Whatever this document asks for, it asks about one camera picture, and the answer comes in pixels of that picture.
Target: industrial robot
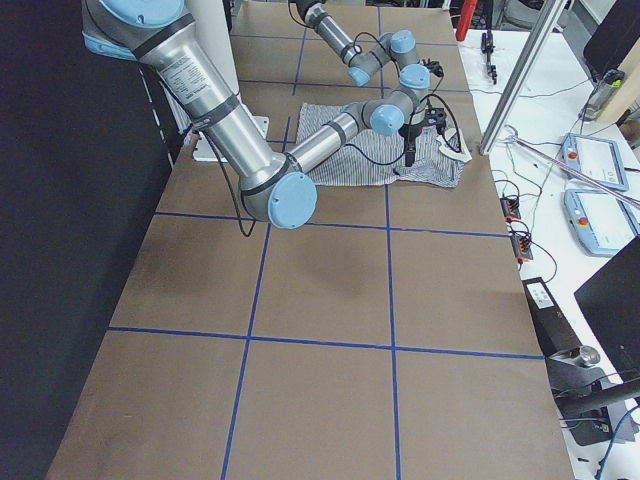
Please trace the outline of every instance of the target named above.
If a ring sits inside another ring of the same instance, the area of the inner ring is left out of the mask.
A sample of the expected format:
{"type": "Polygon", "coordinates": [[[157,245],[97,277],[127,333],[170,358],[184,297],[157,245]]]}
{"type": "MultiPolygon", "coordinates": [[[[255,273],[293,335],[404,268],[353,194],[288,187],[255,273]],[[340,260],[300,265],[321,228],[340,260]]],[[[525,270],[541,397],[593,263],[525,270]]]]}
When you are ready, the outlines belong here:
{"type": "Polygon", "coordinates": [[[239,197],[256,220],[275,227],[300,227],[317,201],[307,173],[365,129],[400,134],[411,162],[415,138],[424,126],[443,130],[443,113],[428,103],[430,68],[418,56],[408,30],[385,33],[365,52],[338,25],[320,0],[298,0],[297,13],[340,57],[357,86],[393,61],[399,85],[387,98],[347,105],[333,120],[285,153],[274,152],[216,59],[195,35],[197,19],[184,0],[82,0],[86,47],[101,55],[153,67],[163,84],[239,176],[239,197]]]}

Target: light blue cap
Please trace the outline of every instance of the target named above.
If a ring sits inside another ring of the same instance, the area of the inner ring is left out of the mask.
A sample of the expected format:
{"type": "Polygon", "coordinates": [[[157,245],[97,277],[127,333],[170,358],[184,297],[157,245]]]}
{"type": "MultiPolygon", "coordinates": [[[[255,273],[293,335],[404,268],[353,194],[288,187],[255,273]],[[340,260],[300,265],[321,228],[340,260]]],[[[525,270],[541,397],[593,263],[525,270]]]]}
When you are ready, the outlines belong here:
{"type": "Polygon", "coordinates": [[[395,53],[408,53],[416,46],[416,39],[409,30],[400,30],[391,36],[391,50],[395,53]]]}
{"type": "Polygon", "coordinates": [[[431,78],[429,70],[424,65],[413,63],[407,65],[400,72],[400,84],[414,90],[424,90],[429,88],[431,78]]]}
{"type": "Polygon", "coordinates": [[[269,195],[269,220],[278,228],[298,228],[311,218],[317,200],[318,192],[313,180],[304,173],[287,173],[278,180],[269,195]]]}
{"type": "Polygon", "coordinates": [[[136,57],[131,53],[131,50],[125,47],[106,42],[101,38],[92,37],[84,32],[82,32],[82,36],[84,37],[84,46],[87,47],[87,50],[90,52],[104,55],[105,57],[119,58],[120,60],[137,61],[136,57]]]}
{"type": "Polygon", "coordinates": [[[380,105],[371,114],[370,123],[374,132],[388,137],[404,124],[404,114],[395,105],[380,105]]]}
{"type": "Polygon", "coordinates": [[[184,0],[100,0],[100,3],[118,20],[140,28],[166,27],[184,9],[184,0]]]}
{"type": "Polygon", "coordinates": [[[371,80],[371,75],[358,67],[351,67],[349,69],[349,76],[358,87],[366,85],[369,83],[369,80],[371,80]]]}

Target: table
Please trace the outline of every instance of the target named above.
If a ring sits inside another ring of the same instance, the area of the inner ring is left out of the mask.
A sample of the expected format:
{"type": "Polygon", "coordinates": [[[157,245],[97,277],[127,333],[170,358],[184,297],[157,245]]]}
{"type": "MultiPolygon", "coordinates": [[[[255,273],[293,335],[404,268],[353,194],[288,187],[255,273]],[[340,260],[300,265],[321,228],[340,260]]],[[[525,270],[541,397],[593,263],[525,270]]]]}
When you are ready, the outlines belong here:
{"type": "MultiPolygon", "coordinates": [[[[331,12],[412,29],[477,150],[446,12],[331,12]]],[[[395,86],[389,66],[352,87],[286,5],[245,4],[232,44],[274,148],[302,102],[395,86]]],[[[571,478],[489,162],[465,170],[454,190],[321,188],[307,226],[243,239],[218,166],[183,158],[49,478],[571,478]]]]}
{"type": "MultiPolygon", "coordinates": [[[[460,44],[460,53],[470,89],[473,93],[474,106],[482,129],[486,127],[497,105],[499,95],[481,92],[501,92],[504,89],[513,66],[524,46],[527,34],[522,32],[494,32],[496,51],[492,56],[498,69],[498,84],[493,86],[484,73],[484,56],[480,51],[481,31],[470,31],[464,42],[460,44]]],[[[587,79],[577,59],[561,34],[552,34],[536,64],[528,82],[522,92],[523,95],[537,95],[553,93],[569,88],[587,79]]],[[[508,123],[515,126],[522,138],[532,142],[561,142],[569,129],[574,125],[577,112],[580,111],[587,97],[591,93],[590,82],[558,93],[551,97],[521,98],[518,100],[508,123]]],[[[579,130],[580,124],[575,126],[574,132],[579,130]]],[[[625,166],[638,168],[638,160],[618,128],[601,125],[597,122],[586,123],[584,133],[598,132],[597,136],[615,140],[618,143],[625,166]]],[[[556,145],[537,146],[541,151],[554,156],[559,147],[556,145]]],[[[523,149],[512,147],[515,165],[518,173],[540,184],[546,175],[545,161],[531,156],[523,149]]],[[[491,165],[496,179],[503,179],[502,170],[509,175],[522,193],[538,193],[531,183],[517,177],[509,160],[506,147],[498,145],[491,152],[491,165]]],[[[629,174],[630,190],[628,195],[640,196],[640,178],[629,174]]],[[[562,204],[562,193],[567,188],[575,188],[575,182],[555,168],[547,183],[544,185],[543,195],[538,206],[534,227],[534,240],[547,248],[558,262],[558,273],[548,284],[551,293],[558,302],[574,331],[585,345],[593,345],[602,352],[599,342],[594,337],[582,312],[580,311],[573,293],[600,267],[607,258],[591,257],[584,253],[577,239],[571,231],[562,204]]],[[[503,184],[497,184],[498,191],[502,191],[503,184]]],[[[524,221],[531,226],[535,199],[523,199],[521,212],[524,221]]],[[[523,279],[541,276],[550,277],[553,272],[551,260],[534,247],[535,260],[525,263],[521,270],[523,279]]],[[[608,358],[603,358],[600,365],[605,373],[614,372],[608,358]]],[[[635,405],[628,402],[628,407],[635,405]]],[[[640,421],[640,415],[634,414],[640,421]]],[[[565,440],[572,458],[572,465],[576,478],[590,478],[596,471],[596,463],[602,458],[606,444],[590,447],[578,446],[570,433],[565,434],[565,440]],[[587,458],[587,462],[579,462],[577,458],[587,458]]],[[[640,442],[631,444],[616,444],[608,461],[603,479],[634,478],[640,471],[640,442]]]]}

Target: red object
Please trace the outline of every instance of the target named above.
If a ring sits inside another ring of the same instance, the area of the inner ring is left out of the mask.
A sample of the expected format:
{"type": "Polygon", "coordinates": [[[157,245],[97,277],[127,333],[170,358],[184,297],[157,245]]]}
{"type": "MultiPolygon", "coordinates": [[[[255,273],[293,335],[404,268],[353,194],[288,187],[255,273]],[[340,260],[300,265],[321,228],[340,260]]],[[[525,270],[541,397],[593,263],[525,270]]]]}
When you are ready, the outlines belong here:
{"type": "Polygon", "coordinates": [[[476,11],[478,0],[465,0],[462,7],[462,14],[460,15],[460,21],[458,21],[458,29],[456,30],[456,40],[463,41],[467,37],[467,30],[471,25],[471,19],[476,11]]]}

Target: striped towel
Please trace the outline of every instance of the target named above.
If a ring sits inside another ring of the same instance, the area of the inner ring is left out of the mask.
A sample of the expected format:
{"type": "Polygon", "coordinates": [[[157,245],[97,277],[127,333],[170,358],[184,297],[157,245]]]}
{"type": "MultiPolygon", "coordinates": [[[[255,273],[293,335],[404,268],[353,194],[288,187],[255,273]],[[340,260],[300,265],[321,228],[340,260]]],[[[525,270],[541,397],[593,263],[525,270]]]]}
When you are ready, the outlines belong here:
{"type": "MultiPolygon", "coordinates": [[[[300,143],[338,116],[341,108],[303,104],[296,142],[300,143]]],[[[389,166],[374,165],[355,148],[345,146],[309,172],[309,176],[317,185],[385,185],[407,180],[452,188],[458,185],[464,164],[438,150],[437,136],[435,128],[427,128],[416,139],[416,161],[410,168],[404,166],[403,158],[389,166]]],[[[357,145],[369,158],[380,163],[393,161],[404,149],[404,141],[399,135],[383,137],[371,130],[359,133],[349,143],[357,145]]]]}

